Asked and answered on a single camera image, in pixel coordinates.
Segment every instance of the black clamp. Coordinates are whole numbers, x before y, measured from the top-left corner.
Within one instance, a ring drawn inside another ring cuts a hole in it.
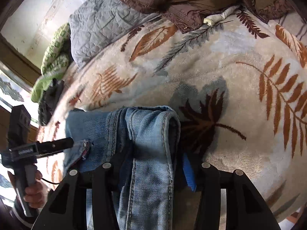
[[[86,190],[92,189],[95,230],[119,230],[112,191],[119,191],[120,170],[132,156],[132,147],[114,154],[110,162],[93,171],[72,169],[53,192],[35,221],[32,230],[85,230]]]
[[[195,230],[218,230],[221,189],[226,189],[226,230],[280,230],[265,200],[242,170],[218,170],[195,154],[183,155],[188,186],[201,191]]]

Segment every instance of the blue jeans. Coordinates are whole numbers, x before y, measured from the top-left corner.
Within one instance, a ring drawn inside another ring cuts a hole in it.
[[[121,230],[171,229],[174,160],[180,122],[168,106],[126,107],[114,112],[71,111],[66,137],[74,147],[65,150],[64,174],[76,164],[90,171],[123,148],[133,156],[120,178],[120,192],[113,203]],[[87,191],[87,225],[93,229],[92,191]]]

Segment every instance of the black cable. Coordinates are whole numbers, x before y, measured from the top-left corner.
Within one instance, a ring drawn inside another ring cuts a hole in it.
[[[56,183],[56,182],[50,182],[50,181],[48,181],[48,180],[46,180],[46,179],[44,179],[44,178],[42,178],[42,180],[44,180],[45,182],[51,183],[51,184],[53,184],[53,185],[58,185],[58,184],[60,184],[60,182],[59,182],[59,183]]]

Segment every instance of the fleece blanket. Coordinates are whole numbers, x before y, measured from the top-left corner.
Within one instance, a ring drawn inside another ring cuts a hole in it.
[[[168,105],[181,121],[180,148],[220,170],[242,169],[278,221],[307,201],[307,50],[275,21],[235,11],[182,34],[156,18],[104,48],[66,88],[38,140],[65,137],[73,108],[113,111]],[[62,179],[63,154],[39,160],[46,179]],[[174,229],[193,229],[200,195],[175,192]],[[222,193],[221,229],[226,194]]]

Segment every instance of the white wall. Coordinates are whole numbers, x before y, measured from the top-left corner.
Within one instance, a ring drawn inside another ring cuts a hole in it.
[[[40,67],[54,32],[86,0],[24,0],[1,34],[21,54]]]

